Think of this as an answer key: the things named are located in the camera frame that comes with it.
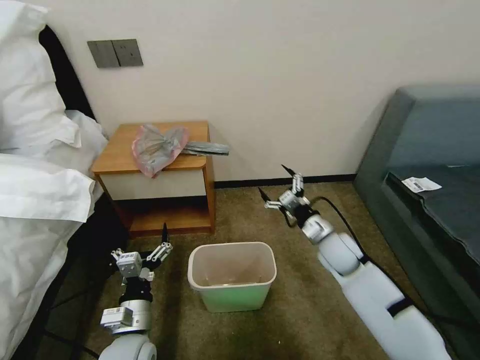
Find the nightstand drawer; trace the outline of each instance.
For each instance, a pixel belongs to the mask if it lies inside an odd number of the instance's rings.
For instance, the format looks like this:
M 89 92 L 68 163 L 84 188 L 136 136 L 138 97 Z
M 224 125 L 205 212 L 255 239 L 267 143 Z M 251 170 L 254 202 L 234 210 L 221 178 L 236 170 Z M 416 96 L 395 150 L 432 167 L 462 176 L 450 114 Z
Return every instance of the nightstand drawer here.
M 100 177 L 113 200 L 206 195 L 202 170 L 162 171 L 156 178 L 140 172 L 101 174 Z

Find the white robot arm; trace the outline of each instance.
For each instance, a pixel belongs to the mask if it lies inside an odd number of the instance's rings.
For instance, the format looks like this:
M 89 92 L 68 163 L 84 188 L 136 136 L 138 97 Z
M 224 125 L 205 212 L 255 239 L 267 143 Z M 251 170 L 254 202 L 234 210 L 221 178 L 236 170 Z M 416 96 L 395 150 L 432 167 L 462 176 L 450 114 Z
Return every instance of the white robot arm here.
M 123 276 L 125 293 L 118 307 L 105 309 L 100 324 L 112 334 L 120 334 L 100 355 L 100 360 L 157 360 L 157 348 L 149 338 L 153 301 L 150 283 L 154 272 L 172 251 L 173 246 L 163 224 L 162 243 L 151 253 L 111 252 Z
M 302 175 L 283 167 L 293 177 L 292 187 L 278 201 L 270 201 L 259 188 L 265 207 L 280 210 L 290 227 L 295 223 L 289 220 L 296 221 L 308 240 L 318 247 L 318 260 L 338 281 L 345 297 L 386 354 L 395 360 L 451 359 L 438 331 L 365 254 L 361 245 L 346 233 L 336 233 L 312 209 L 304 197 Z

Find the green trash can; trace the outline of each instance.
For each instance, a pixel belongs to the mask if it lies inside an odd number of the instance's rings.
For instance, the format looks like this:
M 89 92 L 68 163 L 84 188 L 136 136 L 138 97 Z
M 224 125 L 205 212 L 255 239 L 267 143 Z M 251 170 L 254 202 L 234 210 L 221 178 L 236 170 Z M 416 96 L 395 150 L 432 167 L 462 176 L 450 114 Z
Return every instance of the green trash can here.
M 188 282 L 211 313 L 258 310 L 277 277 L 264 242 L 202 245 L 188 259 Z

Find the wooden nightstand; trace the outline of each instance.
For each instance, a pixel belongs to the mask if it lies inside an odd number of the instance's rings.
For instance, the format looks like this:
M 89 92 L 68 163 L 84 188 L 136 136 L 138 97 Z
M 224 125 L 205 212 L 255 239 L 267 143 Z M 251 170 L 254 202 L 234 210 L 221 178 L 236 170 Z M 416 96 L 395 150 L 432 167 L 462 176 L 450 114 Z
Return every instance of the wooden nightstand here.
M 185 127 L 190 141 L 210 141 L 207 121 L 154 123 L 162 133 Z M 91 170 L 132 237 L 159 235 L 164 222 L 172 234 L 215 231 L 214 171 L 211 156 L 180 154 L 148 178 L 137 168 L 132 142 L 141 124 L 122 124 Z

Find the light switch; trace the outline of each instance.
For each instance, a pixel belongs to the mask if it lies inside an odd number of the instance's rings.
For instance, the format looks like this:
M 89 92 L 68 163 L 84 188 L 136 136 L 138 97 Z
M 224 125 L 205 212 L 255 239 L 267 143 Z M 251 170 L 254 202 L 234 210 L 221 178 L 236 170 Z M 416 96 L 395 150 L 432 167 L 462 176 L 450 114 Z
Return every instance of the light switch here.
M 121 67 L 144 65 L 137 40 L 112 40 L 111 43 Z
M 110 40 L 87 41 L 97 68 L 118 68 L 119 59 Z

